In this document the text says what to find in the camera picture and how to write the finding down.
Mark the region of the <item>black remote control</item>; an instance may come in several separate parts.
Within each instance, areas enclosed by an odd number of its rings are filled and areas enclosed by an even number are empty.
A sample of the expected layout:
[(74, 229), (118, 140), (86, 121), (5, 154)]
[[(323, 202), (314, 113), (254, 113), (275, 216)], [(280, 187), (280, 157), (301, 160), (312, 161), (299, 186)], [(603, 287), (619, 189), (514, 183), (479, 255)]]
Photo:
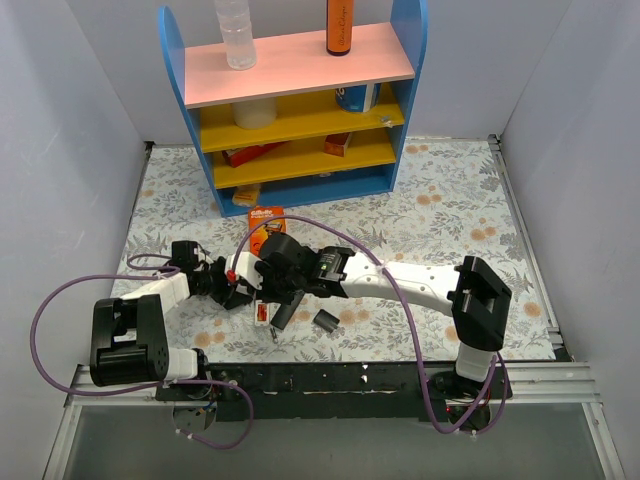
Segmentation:
[(289, 304), (281, 304), (271, 319), (270, 326), (283, 331), (294, 316), (303, 298), (304, 293), (298, 292)]

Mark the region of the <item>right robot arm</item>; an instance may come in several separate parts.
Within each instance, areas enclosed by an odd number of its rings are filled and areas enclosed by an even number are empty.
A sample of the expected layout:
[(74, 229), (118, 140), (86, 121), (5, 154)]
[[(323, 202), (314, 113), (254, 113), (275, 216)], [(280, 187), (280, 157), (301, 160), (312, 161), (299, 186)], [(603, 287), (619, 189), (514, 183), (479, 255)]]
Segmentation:
[(254, 263), (259, 292), (288, 303), (298, 292), (319, 298), (376, 298), (426, 307), (453, 319), (460, 342), (454, 389), (475, 397), (489, 384), (492, 359), (503, 348), (512, 291), (481, 258), (460, 265), (375, 263), (362, 251), (325, 247), (314, 251), (285, 233), (263, 243)]

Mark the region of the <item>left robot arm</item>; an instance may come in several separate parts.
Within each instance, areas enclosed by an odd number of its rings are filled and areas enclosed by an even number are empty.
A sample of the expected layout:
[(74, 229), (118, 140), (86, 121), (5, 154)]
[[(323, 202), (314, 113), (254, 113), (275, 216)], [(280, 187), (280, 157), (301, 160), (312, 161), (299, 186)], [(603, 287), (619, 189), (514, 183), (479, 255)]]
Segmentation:
[(90, 374), (96, 386), (178, 381), (190, 399), (211, 392), (204, 353), (171, 347), (165, 315), (192, 296), (209, 297), (227, 310), (251, 303), (252, 297), (228, 283), (224, 258), (210, 258), (195, 241), (173, 242), (166, 265), (178, 272), (94, 305)]

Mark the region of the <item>black battery cover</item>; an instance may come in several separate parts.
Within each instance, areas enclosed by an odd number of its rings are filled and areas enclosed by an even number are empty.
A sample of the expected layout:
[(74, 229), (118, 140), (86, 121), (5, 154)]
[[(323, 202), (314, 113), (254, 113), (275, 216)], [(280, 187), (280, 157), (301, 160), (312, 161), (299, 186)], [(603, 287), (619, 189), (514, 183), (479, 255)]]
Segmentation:
[(340, 319), (328, 311), (321, 309), (313, 318), (313, 323), (327, 333), (333, 333), (339, 326)]

